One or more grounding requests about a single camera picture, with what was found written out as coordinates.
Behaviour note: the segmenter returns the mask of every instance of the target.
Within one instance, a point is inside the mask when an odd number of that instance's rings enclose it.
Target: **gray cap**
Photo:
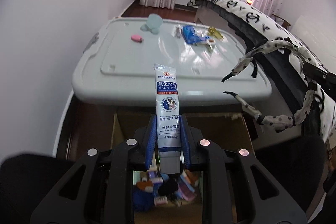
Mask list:
[[[180,157],[160,157],[160,172],[179,174],[181,171]]]

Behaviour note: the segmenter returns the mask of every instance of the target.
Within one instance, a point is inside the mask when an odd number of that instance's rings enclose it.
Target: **blue wrapper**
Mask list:
[[[208,36],[199,37],[198,35],[196,35],[195,29],[191,25],[186,25],[182,28],[182,35],[185,42],[189,45],[205,42],[207,39],[209,39]]]

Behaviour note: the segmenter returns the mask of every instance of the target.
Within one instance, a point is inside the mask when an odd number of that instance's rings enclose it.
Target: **circular emblem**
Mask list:
[[[164,98],[161,102],[164,111],[171,112],[177,107],[177,102],[172,97]]]

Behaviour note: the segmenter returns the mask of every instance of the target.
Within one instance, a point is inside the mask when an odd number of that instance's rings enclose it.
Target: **wooden floor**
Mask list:
[[[190,10],[144,7],[136,1],[122,16],[148,17],[152,13],[160,15],[164,19],[187,22],[193,22],[196,14],[195,11]],[[67,113],[68,122],[62,129],[61,140],[63,141],[61,143],[60,140],[57,156],[75,161],[90,148],[95,147],[103,151],[110,149],[113,115],[111,115],[110,122],[106,122],[106,120],[103,122],[97,106],[80,102],[78,99],[74,104],[75,107],[72,107],[72,110]]]

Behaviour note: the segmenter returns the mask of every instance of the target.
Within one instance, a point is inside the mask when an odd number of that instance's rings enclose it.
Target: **light blue toy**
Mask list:
[[[146,24],[142,25],[140,27],[140,30],[149,31],[152,34],[159,34],[160,26],[162,25],[162,23],[162,17],[157,14],[150,14],[146,21]]]

